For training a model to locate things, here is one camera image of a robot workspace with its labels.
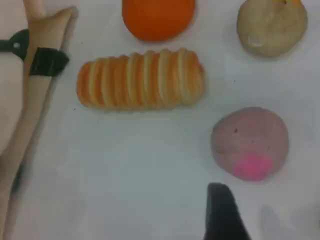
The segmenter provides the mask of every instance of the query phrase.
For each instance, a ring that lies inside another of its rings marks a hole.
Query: pink spot
[[[268,156],[249,153],[237,161],[233,174],[248,181],[262,181],[269,175],[272,167],[273,162]]]

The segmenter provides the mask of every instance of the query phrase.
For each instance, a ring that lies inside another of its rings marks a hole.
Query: orange
[[[183,32],[193,19],[196,0],[122,0],[125,26],[138,39],[161,42]]]

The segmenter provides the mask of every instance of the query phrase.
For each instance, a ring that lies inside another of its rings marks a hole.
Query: white table
[[[270,61],[248,55],[238,41],[242,0],[198,0],[192,28],[161,45],[130,35],[120,0],[47,0],[49,12],[76,5],[79,19],[68,48],[71,62],[52,89],[28,155],[33,165],[11,238],[200,240],[207,184],[223,182],[253,240],[319,239],[320,2],[304,2],[305,38],[291,54]],[[85,61],[164,47],[198,53],[208,78],[199,104],[145,113],[81,106],[76,78]],[[290,133],[287,164],[265,183],[230,176],[210,152],[213,125],[248,106],[278,113]],[[276,229],[265,235],[265,228]]]

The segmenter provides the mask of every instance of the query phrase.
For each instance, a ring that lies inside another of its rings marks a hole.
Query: play dough ball
[[[237,17],[243,47],[267,57],[290,51],[302,39],[307,25],[307,11],[300,0],[247,0]]]
[[[262,181],[284,165],[288,130],[274,112],[248,107],[215,125],[211,149],[216,163],[228,173],[245,181]]]
[[[183,32],[192,21],[196,0],[122,0],[122,17],[138,39],[160,42]]]

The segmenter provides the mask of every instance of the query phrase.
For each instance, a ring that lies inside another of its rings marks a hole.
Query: bread roll
[[[204,88],[197,55],[181,48],[87,62],[79,71],[76,92],[87,107],[140,110],[194,104]]]

